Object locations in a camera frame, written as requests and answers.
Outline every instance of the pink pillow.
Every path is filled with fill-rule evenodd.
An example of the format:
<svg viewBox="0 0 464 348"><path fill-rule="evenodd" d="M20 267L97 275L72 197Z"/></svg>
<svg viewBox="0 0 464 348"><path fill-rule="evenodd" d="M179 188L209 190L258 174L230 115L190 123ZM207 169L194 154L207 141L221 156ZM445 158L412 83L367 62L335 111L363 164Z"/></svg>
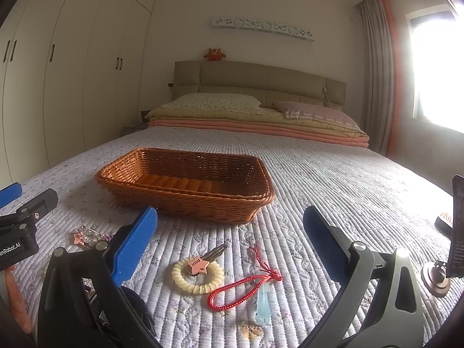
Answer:
<svg viewBox="0 0 464 348"><path fill-rule="evenodd" d="M286 119L309 119L330 122L351 128L359 128L356 122L341 111L324 106L300 102L274 102L275 107L285 114Z"/></svg>

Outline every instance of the cream spiral bracelet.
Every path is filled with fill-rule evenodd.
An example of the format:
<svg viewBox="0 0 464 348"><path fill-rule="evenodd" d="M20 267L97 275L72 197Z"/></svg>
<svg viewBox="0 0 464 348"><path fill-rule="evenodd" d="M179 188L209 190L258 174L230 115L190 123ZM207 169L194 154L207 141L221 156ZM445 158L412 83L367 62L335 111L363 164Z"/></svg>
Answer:
<svg viewBox="0 0 464 348"><path fill-rule="evenodd" d="M189 257L186 259L179 260L176 264L174 264L173 270L171 272L173 281L177 284L179 288L185 290L186 292L193 294L208 294L213 290L217 289L222 284L222 282L224 281L224 270L216 262L210 262L207 271L208 274L212 273L213 279L207 284L203 285L191 284L184 279L183 272L187 267L187 263L191 262L195 258L196 257Z"/></svg>

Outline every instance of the wicker basket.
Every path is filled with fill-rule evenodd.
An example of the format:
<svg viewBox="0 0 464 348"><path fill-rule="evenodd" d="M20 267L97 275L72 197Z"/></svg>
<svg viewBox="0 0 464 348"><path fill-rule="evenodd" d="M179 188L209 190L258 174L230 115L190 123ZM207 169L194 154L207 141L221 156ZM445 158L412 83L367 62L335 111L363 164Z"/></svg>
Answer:
<svg viewBox="0 0 464 348"><path fill-rule="evenodd" d="M243 154L135 149L97 174L119 205L244 224L275 197L263 162Z"/></svg>

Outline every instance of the floral pillowcase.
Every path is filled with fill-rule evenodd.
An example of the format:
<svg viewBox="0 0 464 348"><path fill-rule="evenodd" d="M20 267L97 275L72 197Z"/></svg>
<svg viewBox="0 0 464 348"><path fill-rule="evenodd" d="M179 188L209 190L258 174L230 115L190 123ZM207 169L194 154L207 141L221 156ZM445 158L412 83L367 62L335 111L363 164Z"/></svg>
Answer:
<svg viewBox="0 0 464 348"><path fill-rule="evenodd" d="M356 122L341 111L324 106L300 102L274 102L275 107L285 114L286 119L309 119L358 128Z"/></svg>
<svg viewBox="0 0 464 348"><path fill-rule="evenodd" d="M240 113L265 112L259 108L261 104L256 98L245 94L231 93L192 93L186 94L171 103L162 105L164 108L206 111L233 111Z"/></svg>

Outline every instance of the beige upholstered headboard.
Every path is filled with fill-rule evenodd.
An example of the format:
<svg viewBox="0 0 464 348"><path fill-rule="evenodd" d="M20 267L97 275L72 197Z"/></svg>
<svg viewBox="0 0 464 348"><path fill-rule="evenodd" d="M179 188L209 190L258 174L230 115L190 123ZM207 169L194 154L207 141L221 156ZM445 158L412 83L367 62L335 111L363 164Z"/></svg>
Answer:
<svg viewBox="0 0 464 348"><path fill-rule="evenodd" d="M346 84L324 78L332 108L343 111ZM172 100L189 93L252 95L261 107L276 101L295 101L329 107L320 76L297 70L239 61L178 61Z"/></svg>

